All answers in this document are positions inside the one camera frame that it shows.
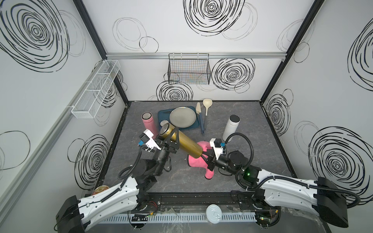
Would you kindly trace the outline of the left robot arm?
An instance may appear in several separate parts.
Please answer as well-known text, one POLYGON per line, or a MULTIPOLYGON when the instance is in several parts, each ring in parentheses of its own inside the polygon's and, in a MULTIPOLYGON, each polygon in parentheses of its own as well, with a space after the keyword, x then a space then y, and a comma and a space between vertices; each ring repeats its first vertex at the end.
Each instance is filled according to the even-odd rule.
POLYGON ((116 214, 144 209, 150 202, 147 190, 156 182, 156 177, 165 171, 171 153, 180 147, 179 129, 175 127, 165 138, 158 136, 153 141, 143 142, 134 164, 125 168, 122 182, 101 193, 78 199, 67 198, 58 213, 54 231, 58 233, 84 233, 93 226, 116 214))

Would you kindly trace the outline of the gold thermos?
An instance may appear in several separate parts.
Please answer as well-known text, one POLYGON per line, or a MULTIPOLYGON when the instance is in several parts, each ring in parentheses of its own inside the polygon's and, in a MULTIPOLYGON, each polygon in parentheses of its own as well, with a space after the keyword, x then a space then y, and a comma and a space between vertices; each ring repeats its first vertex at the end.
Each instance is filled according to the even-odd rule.
MULTIPOLYGON (((167 136, 171 133, 171 131, 175 128, 170 123, 167 123, 164 125, 159 135, 162 136, 166 142, 167 142, 167 136)), ((203 149, 200 145, 198 145, 196 142, 191 140, 188 136, 186 136, 183 132, 179 130, 179 139, 180 139, 180 149, 185 151, 188 155, 191 155, 194 158, 199 158, 203 154, 203 149)))

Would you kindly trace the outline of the blue thermos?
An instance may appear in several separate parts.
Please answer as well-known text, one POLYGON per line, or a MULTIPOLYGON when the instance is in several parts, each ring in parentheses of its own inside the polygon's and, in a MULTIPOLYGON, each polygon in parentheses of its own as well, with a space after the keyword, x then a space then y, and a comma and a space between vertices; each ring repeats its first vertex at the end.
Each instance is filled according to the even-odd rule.
POLYGON ((169 123, 168 120, 162 120, 162 121, 160 121, 160 127, 163 127, 163 126, 166 125, 167 123, 169 123))

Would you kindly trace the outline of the pink thermos steel lid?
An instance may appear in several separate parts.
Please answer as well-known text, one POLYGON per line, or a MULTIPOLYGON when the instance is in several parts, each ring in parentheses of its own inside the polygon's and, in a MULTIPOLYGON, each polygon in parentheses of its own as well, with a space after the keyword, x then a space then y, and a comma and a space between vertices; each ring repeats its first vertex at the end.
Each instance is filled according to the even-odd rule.
POLYGON ((158 135, 158 128, 151 112, 145 112, 141 115, 141 119, 146 129, 153 133, 153 138, 158 135))

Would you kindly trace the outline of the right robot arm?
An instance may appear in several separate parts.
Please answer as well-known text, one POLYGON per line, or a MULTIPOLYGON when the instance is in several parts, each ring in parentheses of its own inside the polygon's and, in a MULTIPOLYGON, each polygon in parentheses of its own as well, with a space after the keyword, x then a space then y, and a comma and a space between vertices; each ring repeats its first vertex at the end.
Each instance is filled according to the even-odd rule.
POLYGON ((226 142, 213 138, 201 141, 201 159, 207 172, 215 168, 223 169, 227 175, 235 177, 236 183, 251 197, 254 207, 286 207, 306 211, 319 216, 323 221, 337 227, 347 228, 348 209, 360 204, 361 198, 352 191, 339 189, 327 178, 316 180, 301 180, 278 175, 251 164, 254 158, 254 148, 247 136, 240 136, 250 147, 250 156, 246 157, 240 151, 226 152, 226 142))

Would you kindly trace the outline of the pink microfiber cloth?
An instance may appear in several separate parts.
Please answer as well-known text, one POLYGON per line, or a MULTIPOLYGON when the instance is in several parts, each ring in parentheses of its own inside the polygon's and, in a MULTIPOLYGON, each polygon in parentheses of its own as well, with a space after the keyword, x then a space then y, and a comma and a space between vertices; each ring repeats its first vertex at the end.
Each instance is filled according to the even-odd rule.
MULTIPOLYGON (((208 149, 212 149, 212 147, 210 146, 210 143, 207 142, 207 141, 200 141, 197 144, 202 147, 203 152, 207 152, 208 149)), ((188 165, 192 168, 203 168, 203 169, 205 169, 206 170, 205 178, 208 179, 208 180, 211 180, 214 176, 214 171, 211 171, 211 170, 208 169, 208 164, 206 163, 204 158, 207 158, 207 156, 204 155, 204 154, 199 158, 194 158, 191 155, 189 155, 187 162, 188 162, 188 165)))

